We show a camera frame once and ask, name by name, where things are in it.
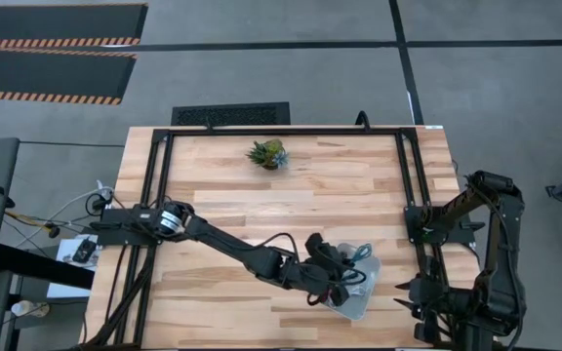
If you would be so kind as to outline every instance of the cable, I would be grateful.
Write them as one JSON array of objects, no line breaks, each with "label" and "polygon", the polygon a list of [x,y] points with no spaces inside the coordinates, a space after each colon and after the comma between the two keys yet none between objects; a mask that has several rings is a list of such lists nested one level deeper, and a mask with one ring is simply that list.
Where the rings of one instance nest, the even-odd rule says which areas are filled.
[{"label": "cable", "polygon": [[[50,305],[71,305],[71,304],[87,303],[87,301],[47,302],[47,303],[50,304]],[[8,323],[10,323],[10,322],[12,322],[12,321],[14,321],[14,320],[16,320],[16,319],[18,319],[18,318],[27,316],[28,314],[30,314],[30,313],[32,313],[32,312],[34,312],[34,311],[37,311],[37,310],[41,309],[42,307],[43,307],[43,306],[34,308],[33,310],[31,310],[31,311],[29,311],[29,312],[27,312],[27,313],[25,313],[25,314],[23,314],[23,315],[20,315],[20,316],[16,316],[16,315],[15,315],[15,316],[12,316],[9,320],[0,323],[0,328],[2,328],[3,326],[7,325]]]},{"label": "cable", "polygon": [[[504,241],[506,245],[510,247],[510,243],[508,242],[508,231],[507,231],[508,229],[506,228],[506,223],[504,222],[504,218],[502,217],[501,212],[498,210],[496,205],[494,205],[494,203],[485,194],[483,194],[472,181],[470,181],[469,178],[467,179],[467,184],[472,188],[474,188],[476,194],[478,194],[478,196],[481,197],[481,199],[490,208],[490,210],[494,214],[496,214],[496,216],[500,220],[502,228],[504,228]],[[510,250],[506,251],[506,261],[508,263],[508,273],[511,277],[511,283],[513,284],[513,290],[515,292],[515,306],[517,307],[517,313],[519,315],[517,321],[517,331],[515,332],[515,336],[511,339],[511,341],[508,343],[508,347],[506,348],[506,351],[512,351],[513,347],[515,347],[515,344],[517,343],[517,340],[519,340],[519,337],[522,334],[522,328],[524,326],[524,316],[522,316],[521,313],[522,306],[520,301],[520,291],[517,285],[517,281],[515,280],[516,274],[513,268],[513,261],[512,261]]]},{"label": "cable", "polygon": [[82,323],[84,326],[84,337],[82,338],[83,343],[86,343],[86,338],[88,337],[88,325],[86,324],[86,313],[82,314]]},{"label": "cable", "polygon": [[116,281],[118,280],[118,275],[121,271],[121,263],[123,262],[123,256],[125,255],[125,249],[127,247],[123,245],[121,249],[121,254],[118,255],[118,261],[116,263],[116,272],[114,273],[114,279],[112,280],[112,289],[109,292],[109,300],[107,301],[107,309],[105,310],[105,322],[109,319],[109,311],[112,309],[112,299],[114,298],[114,291],[116,290]]},{"label": "cable", "polygon": [[33,140],[21,140],[20,143],[30,144],[30,145],[55,145],[55,146],[116,147],[116,148],[125,147],[125,145],[121,145],[121,144],[94,144],[94,143],[80,143],[80,142],[54,142],[54,141],[33,141]]},{"label": "cable", "polygon": [[4,221],[4,223],[10,225],[13,229],[15,229],[17,231],[17,233],[19,233],[19,235],[21,235],[23,238],[27,239],[27,241],[33,245],[36,249],[38,249],[38,251],[45,256],[46,258],[49,259],[53,259],[51,258],[47,253],[45,253],[42,249],[40,249],[40,247],[38,245],[36,245],[36,243],[34,243],[33,241],[31,241],[29,238],[27,238],[27,236],[25,234],[23,234],[18,228],[16,228],[12,223],[10,223],[9,221],[6,220],[6,218],[2,218],[2,220]]},{"label": "cable", "polygon": [[444,323],[444,325],[446,325],[446,327],[448,327],[449,332],[445,332],[441,329],[440,329],[440,331],[445,333],[448,337],[452,338],[452,335],[450,334],[450,332],[453,331],[453,327],[450,325],[450,323],[448,323],[448,320],[446,319],[446,317],[442,316],[439,313],[435,313],[435,314],[437,315],[437,318],[439,318]]},{"label": "cable", "polygon": [[[170,196],[168,196],[168,195],[164,195],[164,198],[165,198],[165,199],[168,199],[168,200],[169,200],[170,202],[173,202],[173,199],[171,199],[171,197],[170,197]],[[152,208],[152,207],[153,207],[153,205],[155,205],[155,204],[157,203],[157,201],[158,201],[158,200],[159,200],[159,199],[155,199],[155,200],[153,200],[153,202],[151,202],[151,203],[150,203],[150,204],[148,205],[148,207],[149,207],[149,208]]]},{"label": "cable", "polygon": [[94,194],[90,194],[87,198],[86,198],[86,204],[84,204],[84,210],[86,210],[86,214],[89,216],[101,216],[101,214],[93,214],[92,212],[90,212],[90,210],[88,210],[88,204],[90,203],[90,200],[95,196],[99,196],[99,199],[102,199],[103,197],[98,194],[98,193],[94,193]]},{"label": "cable", "polygon": [[457,162],[455,159],[450,159],[450,161],[452,161],[453,167],[455,168],[455,175],[459,174],[459,162]]},{"label": "cable", "polygon": [[448,331],[446,331],[445,329],[443,329],[443,328],[441,328],[441,327],[439,327],[439,326],[437,326],[437,329],[438,329],[440,332],[442,332],[444,335],[446,335],[446,336],[448,336],[448,337],[450,337],[450,338],[453,338],[453,337],[451,336],[451,334],[450,334]]},{"label": "cable", "polygon": [[[209,233],[202,233],[202,234],[199,234],[199,235],[211,235],[211,234],[209,234]],[[328,280],[328,279],[320,279],[320,278],[318,278],[318,277],[316,277],[316,276],[310,274],[309,272],[307,272],[307,271],[305,270],[305,268],[306,268],[307,266],[316,266],[316,267],[318,267],[318,266],[315,265],[315,264],[310,264],[310,263],[301,263],[301,258],[299,257],[299,250],[298,250],[298,248],[297,248],[297,243],[296,243],[296,241],[294,240],[294,237],[293,237],[291,234],[289,234],[289,233],[277,233],[277,234],[271,236],[270,238],[266,239],[265,241],[263,241],[263,242],[261,242],[261,243],[259,243],[259,244],[257,244],[257,245],[254,245],[254,246],[252,246],[252,247],[250,247],[250,248],[240,248],[240,247],[237,247],[237,246],[232,245],[231,243],[227,242],[226,240],[224,240],[223,238],[220,238],[220,237],[214,237],[214,239],[216,239],[216,240],[222,242],[223,244],[229,246],[230,248],[233,248],[234,250],[239,250],[239,251],[252,251],[252,250],[259,249],[259,248],[263,247],[264,245],[270,243],[270,242],[273,241],[274,239],[279,238],[279,237],[282,237],[282,236],[285,236],[285,237],[287,237],[288,239],[290,239],[290,242],[292,243],[292,249],[294,250],[295,263],[296,263],[297,266],[299,267],[299,270],[301,271],[301,273],[304,274],[305,276],[307,276],[307,277],[313,279],[314,281],[320,282],[320,283],[332,284],[332,285],[335,285],[335,286],[338,286],[338,287],[345,287],[345,286],[353,286],[353,285],[361,284],[361,283],[365,282],[365,281],[368,279],[368,276],[366,276],[366,274],[365,274],[364,272],[362,272],[362,271],[360,271],[360,270],[358,270],[358,269],[352,268],[352,267],[348,267],[348,266],[343,265],[343,264],[341,264],[341,263],[339,263],[339,262],[336,262],[336,261],[332,260],[331,258],[326,257],[325,255],[323,255],[323,256],[324,256],[325,258],[329,259],[330,261],[332,261],[334,264],[336,264],[336,265],[342,267],[342,268],[345,269],[345,270],[349,270],[349,271],[351,271],[351,272],[354,272],[354,273],[356,273],[356,274],[362,276],[362,278],[361,278],[359,281],[357,281],[357,282],[345,282],[345,281],[337,282],[337,281],[332,281],[332,280]]]},{"label": "cable", "polygon": [[[27,215],[24,215],[24,214],[15,214],[11,211],[5,211],[5,215],[7,215],[8,217],[16,220],[17,222],[19,222],[21,224],[29,225],[29,226],[33,226],[33,227],[39,227],[41,230],[44,230],[46,232],[51,232],[51,230],[53,229],[53,227],[50,227],[48,225],[42,225],[40,223],[37,223],[36,221],[34,221],[34,217],[30,217],[30,216],[27,216]],[[69,223],[69,222],[65,222],[65,221],[62,221],[62,220],[44,220],[44,221],[45,221],[45,223],[53,224],[54,227],[64,228],[64,229],[70,230],[70,231],[72,231],[74,233],[77,233],[77,234],[83,234],[79,230],[73,229],[70,226],[68,226],[69,224],[73,225],[74,223]]]},{"label": "cable", "polygon": [[[28,217],[28,218],[30,218],[30,219],[34,219],[34,220],[47,221],[47,219],[45,219],[45,218],[41,218],[41,217],[37,217],[37,216],[33,216],[33,215],[26,215],[26,217]],[[74,218],[74,219],[72,219],[72,220],[57,220],[57,219],[52,219],[52,220],[49,220],[49,221],[50,221],[51,223],[55,224],[55,225],[58,225],[58,226],[63,225],[63,226],[65,226],[65,227],[68,227],[68,226],[71,226],[71,225],[75,225],[75,226],[78,226],[78,227],[80,227],[80,228],[82,228],[82,229],[93,230],[93,228],[89,227],[88,225],[75,223],[76,221],[79,221],[79,220],[82,220],[82,219],[86,219],[86,218],[89,218],[89,217],[90,217],[90,216],[86,214],[86,215],[84,215],[84,216],[77,217],[77,218]]]},{"label": "cable", "polygon": [[[57,210],[54,214],[52,214],[51,216],[49,216],[47,218],[47,221],[54,219],[57,215],[61,214],[64,210],[66,210],[66,208],[68,208],[71,204],[75,203],[76,201],[79,201],[83,198],[85,198],[86,196],[89,196],[91,194],[94,193],[98,193],[101,192],[103,190],[110,190],[112,193],[114,192],[114,189],[109,187],[109,186],[102,186],[99,189],[95,189],[92,191],[89,191],[87,193],[81,194],[75,198],[73,198],[72,200],[68,201],[66,204],[64,204],[64,206],[62,206],[59,210]],[[36,230],[35,232],[33,232],[31,235],[29,235],[26,239],[23,239],[23,241],[21,241],[20,243],[15,245],[15,248],[18,248],[19,246],[21,246],[23,243],[25,243],[27,240],[32,239],[33,237],[35,237],[38,233],[40,233],[41,229]]]},{"label": "cable", "polygon": [[153,233],[151,233],[150,231],[148,231],[148,230],[138,221],[138,219],[135,218],[135,217],[132,215],[131,211],[130,211],[129,209],[126,209],[125,206],[123,206],[123,203],[121,203],[121,202],[116,198],[116,195],[114,194],[114,189],[112,189],[112,199],[114,199],[114,201],[116,201],[116,203],[118,204],[118,206],[121,207],[121,209],[125,210],[125,213],[129,216],[129,218],[130,218],[131,220],[134,221],[135,224],[137,224],[137,225],[141,228],[142,231],[144,231],[144,234],[148,234],[149,236],[155,238],[155,235],[153,235]]},{"label": "cable", "polygon": [[474,256],[476,257],[476,260],[478,261],[478,264],[480,265],[480,256],[478,255],[478,253],[476,252],[476,250],[470,246],[472,243],[461,243],[461,245],[466,248],[469,252],[471,252],[472,254],[474,254]]},{"label": "cable", "polygon": [[372,245],[364,244],[357,248],[355,254],[350,259],[351,263],[358,262],[362,259],[366,259],[372,255]]}]

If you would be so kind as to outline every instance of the black floor mat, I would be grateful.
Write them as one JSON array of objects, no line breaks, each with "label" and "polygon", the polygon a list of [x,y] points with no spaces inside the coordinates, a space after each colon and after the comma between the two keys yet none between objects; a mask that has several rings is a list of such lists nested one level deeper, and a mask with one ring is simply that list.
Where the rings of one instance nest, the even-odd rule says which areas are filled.
[{"label": "black floor mat", "polygon": [[172,126],[291,125],[289,102],[173,107]]},{"label": "black floor mat", "polygon": [[147,4],[0,6],[0,48],[138,44]]},{"label": "black floor mat", "polygon": [[0,99],[119,104],[136,56],[0,49]]}]

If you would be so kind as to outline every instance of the black stand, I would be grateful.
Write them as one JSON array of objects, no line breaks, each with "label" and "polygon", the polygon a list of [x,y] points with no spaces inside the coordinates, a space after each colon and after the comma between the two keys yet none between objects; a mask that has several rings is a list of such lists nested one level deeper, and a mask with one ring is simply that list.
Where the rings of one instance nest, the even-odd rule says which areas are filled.
[{"label": "black stand", "polygon": [[0,271],[90,289],[95,272],[0,244]]}]

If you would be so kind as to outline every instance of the white cable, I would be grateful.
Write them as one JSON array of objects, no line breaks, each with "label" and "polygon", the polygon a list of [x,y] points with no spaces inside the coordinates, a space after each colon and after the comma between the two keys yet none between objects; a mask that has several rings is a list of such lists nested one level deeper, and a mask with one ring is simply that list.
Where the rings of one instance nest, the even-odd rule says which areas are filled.
[{"label": "white cable", "polygon": [[[97,193],[102,193],[105,190],[109,190],[111,192],[114,192],[114,189],[109,187],[109,186],[103,186],[102,184],[100,184],[100,182],[98,181],[99,184],[99,188],[95,189],[93,191],[89,191],[85,194],[81,194],[78,197],[70,200],[69,202],[67,202],[66,204],[64,204],[64,206],[62,206],[59,210],[57,210],[54,214],[52,214],[49,218],[47,218],[47,220],[45,220],[43,222],[43,225],[46,224],[48,221],[54,219],[57,215],[61,214],[64,210],[66,210],[66,208],[68,208],[71,204],[75,203],[76,201],[79,201],[81,199],[85,199],[87,196],[91,196],[93,194],[97,194]],[[23,245],[26,241],[32,239],[33,237],[35,237],[38,233],[40,233],[40,231],[42,230],[42,228],[37,229],[35,232],[31,233],[31,235],[27,236],[26,238],[24,238],[20,243],[15,245],[15,248],[18,248],[19,246]]]}]

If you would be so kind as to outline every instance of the metal bracket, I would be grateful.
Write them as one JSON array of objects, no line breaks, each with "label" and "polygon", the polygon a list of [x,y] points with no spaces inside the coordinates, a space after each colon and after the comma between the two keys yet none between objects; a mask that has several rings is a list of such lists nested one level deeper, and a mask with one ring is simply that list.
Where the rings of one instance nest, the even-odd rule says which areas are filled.
[{"label": "metal bracket", "polygon": [[370,120],[368,119],[366,112],[359,111],[359,115],[355,121],[355,126],[363,126],[363,130],[366,133],[369,133],[372,130],[372,127],[370,127]]},{"label": "metal bracket", "polygon": [[400,132],[411,142],[418,142],[418,130],[416,128],[401,128]]},{"label": "metal bracket", "polygon": [[148,235],[139,234],[120,227],[120,223],[131,222],[131,214],[124,209],[103,210],[101,217],[102,223],[114,223],[114,228],[95,228],[98,234],[98,244],[103,246],[111,245],[134,245],[134,246],[155,246],[157,241]]},{"label": "metal bracket", "polygon": [[413,244],[445,244],[474,242],[474,231],[469,227],[465,219],[457,222],[457,225],[450,232],[433,230],[425,232],[418,224],[422,218],[422,207],[409,206],[405,208],[405,224],[407,225],[407,235],[409,242]]},{"label": "metal bracket", "polygon": [[151,137],[151,144],[158,143],[166,138],[169,134],[169,130],[153,130],[153,136]]}]

